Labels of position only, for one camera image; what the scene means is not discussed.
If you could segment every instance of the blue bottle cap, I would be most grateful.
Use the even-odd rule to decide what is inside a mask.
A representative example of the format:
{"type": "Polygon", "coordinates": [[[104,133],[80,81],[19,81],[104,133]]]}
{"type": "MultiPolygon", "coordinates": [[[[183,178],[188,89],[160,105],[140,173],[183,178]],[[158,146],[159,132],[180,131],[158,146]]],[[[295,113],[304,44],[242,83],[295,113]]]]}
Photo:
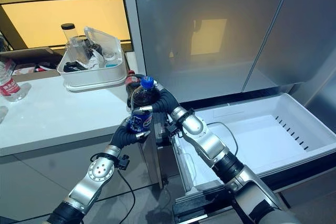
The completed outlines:
{"type": "Polygon", "coordinates": [[[141,78],[140,83],[145,89],[151,89],[154,85],[154,79],[150,76],[144,76],[141,78]]]}

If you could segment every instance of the white drawer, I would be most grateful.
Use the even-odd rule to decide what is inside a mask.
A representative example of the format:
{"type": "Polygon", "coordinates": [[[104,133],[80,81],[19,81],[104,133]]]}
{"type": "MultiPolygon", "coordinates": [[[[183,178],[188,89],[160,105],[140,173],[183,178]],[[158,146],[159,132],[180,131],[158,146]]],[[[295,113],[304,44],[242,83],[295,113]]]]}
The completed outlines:
{"type": "MultiPolygon", "coordinates": [[[[206,123],[225,123],[237,140],[237,157],[260,177],[336,152],[336,135],[288,94],[201,109],[196,115],[206,123]]],[[[209,128],[235,152],[223,125],[209,128]]],[[[191,144],[175,136],[173,146],[186,192],[222,184],[191,144]]]]}

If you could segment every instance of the kitchen counter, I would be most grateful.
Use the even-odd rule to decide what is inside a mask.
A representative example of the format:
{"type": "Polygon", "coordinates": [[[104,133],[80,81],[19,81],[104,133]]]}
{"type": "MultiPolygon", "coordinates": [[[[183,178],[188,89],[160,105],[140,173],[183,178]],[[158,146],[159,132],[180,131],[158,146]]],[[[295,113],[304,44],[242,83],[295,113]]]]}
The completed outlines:
{"type": "Polygon", "coordinates": [[[61,76],[28,83],[21,101],[0,97],[9,109],[0,124],[0,156],[111,134],[129,116],[124,85],[74,93],[61,76]]]}

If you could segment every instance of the storage container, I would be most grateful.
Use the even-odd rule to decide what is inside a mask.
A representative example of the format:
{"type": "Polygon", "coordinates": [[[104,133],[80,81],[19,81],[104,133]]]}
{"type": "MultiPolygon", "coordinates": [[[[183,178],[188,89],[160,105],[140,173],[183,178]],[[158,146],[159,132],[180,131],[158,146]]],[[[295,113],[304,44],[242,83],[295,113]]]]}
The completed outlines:
{"type": "MultiPolygon", "coordinates": [[[[260,177],[336,152],[336,135],[288,94],[205,108],[196,115],[208,124],[225,123],[237,140],[238,159],[260,177]]],[[[223,125],[208,127],[235,152],[223,125]]],[[[222,184],[181,134],[173,146],[187,192],[222,184]]]]}
{"type": "Polygon", "coordinates": [[[57,71],[63,76],[65,86],[70,91],[117,85],[123,83],[127,76],[123,52],[120,57],[120,63],[114,67],[64,72],[64,65],[69,62],[69,57],[65,53],[57,67],[57,71]]]}

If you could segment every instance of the red water bottle label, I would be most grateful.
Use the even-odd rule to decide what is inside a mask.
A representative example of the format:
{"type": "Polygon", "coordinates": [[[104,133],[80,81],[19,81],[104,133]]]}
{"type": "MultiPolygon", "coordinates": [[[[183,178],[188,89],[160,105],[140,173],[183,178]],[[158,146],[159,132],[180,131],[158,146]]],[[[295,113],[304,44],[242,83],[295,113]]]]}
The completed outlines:
{"type": "Polygon", "coordinates": [[[0,85],[0,94],[2,94],[4,97],[8,97],[19,90],[20,86],[16,83],[16,81],[13,80],[13,78],[11,78],[5,84],[0,85]]]}
{"type": "Polygon", "coordinates": [[[129,84],[131,82],[140,82],[139,78],[135,77],[135,76],[128,76],[126,78],[125,84],[129,84]]]}

